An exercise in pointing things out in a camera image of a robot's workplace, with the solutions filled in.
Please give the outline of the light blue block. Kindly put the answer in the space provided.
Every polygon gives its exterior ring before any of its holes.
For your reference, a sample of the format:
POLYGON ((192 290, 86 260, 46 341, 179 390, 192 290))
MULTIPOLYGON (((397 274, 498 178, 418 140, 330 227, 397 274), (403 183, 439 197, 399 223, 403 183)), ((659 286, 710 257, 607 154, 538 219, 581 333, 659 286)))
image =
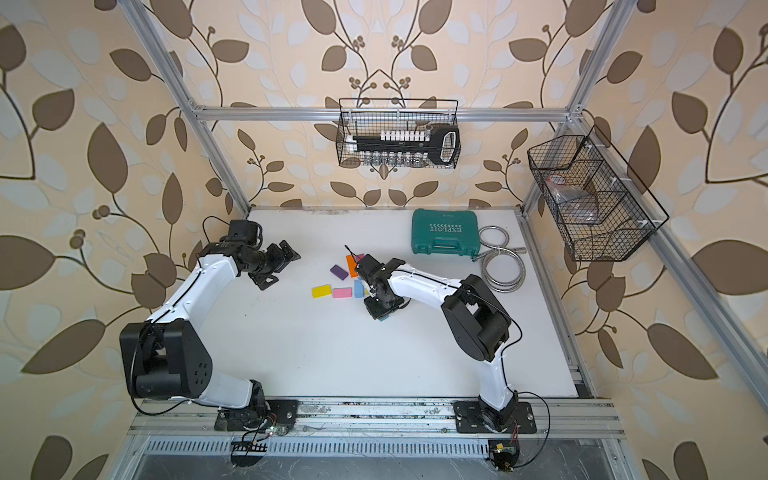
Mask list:
POLYGON ((354 281, 353 293, 355 298, 362 299, 365 297, 365 288, 361 280, 356 279, 354 281))

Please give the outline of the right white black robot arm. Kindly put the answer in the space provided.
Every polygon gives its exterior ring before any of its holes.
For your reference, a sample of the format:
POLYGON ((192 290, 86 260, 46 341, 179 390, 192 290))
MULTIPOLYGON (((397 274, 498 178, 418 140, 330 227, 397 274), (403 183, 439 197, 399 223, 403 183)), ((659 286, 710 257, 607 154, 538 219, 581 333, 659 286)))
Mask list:
POLYGON ((459 348, 480 363, 479 406, 485 425, 507 430, 519 401, 506 381, 501 354, 513 319, 485 281, 474 274, 461 280, 439 277, 401 259, 382 263, 370 255, 356 261, 355 271, 369 289, 364 305, 373 319, 383 320, 410 301, 445 316, 459 348))

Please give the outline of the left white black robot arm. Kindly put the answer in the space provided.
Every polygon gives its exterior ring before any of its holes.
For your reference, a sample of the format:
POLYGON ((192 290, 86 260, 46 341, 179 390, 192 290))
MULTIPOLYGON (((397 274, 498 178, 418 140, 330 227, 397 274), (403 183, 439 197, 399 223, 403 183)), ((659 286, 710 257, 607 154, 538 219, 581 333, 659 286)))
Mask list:
POLYGON ((214 366, 199 336, 209 311, 226 287, 247 275, 260 289, 300 259, 287 241, 260 250, 247 241, 210 243, 200 252, 191 276, 141 323, 129 323, 119 336, 128 394, 152 399, 242 410, 263 399, 257 381, 232 377, 214 366))

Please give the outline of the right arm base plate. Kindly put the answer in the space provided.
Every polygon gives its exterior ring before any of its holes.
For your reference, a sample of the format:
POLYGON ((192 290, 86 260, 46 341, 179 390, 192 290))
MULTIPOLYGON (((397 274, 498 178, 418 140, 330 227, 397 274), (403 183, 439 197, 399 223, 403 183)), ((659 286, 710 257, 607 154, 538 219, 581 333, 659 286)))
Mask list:
POLYGON ((452 403, 456 430, 460 434, 519 434, 538 431, 529 402, 511 400, 502 410, 495 410, 481 400, 452 403))

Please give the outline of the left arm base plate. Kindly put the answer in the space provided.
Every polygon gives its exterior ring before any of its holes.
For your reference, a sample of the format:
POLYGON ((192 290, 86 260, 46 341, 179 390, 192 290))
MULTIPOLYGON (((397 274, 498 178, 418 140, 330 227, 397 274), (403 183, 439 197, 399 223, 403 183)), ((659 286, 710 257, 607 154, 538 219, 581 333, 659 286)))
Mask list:
POLYGON ((258 401, 255 406, 243 409, 222 408, 217 413, 214 429, 226 432, 274 432, 283 436, 293 429, 298 407, 299 401, 295 399, 270 399, 258 401))

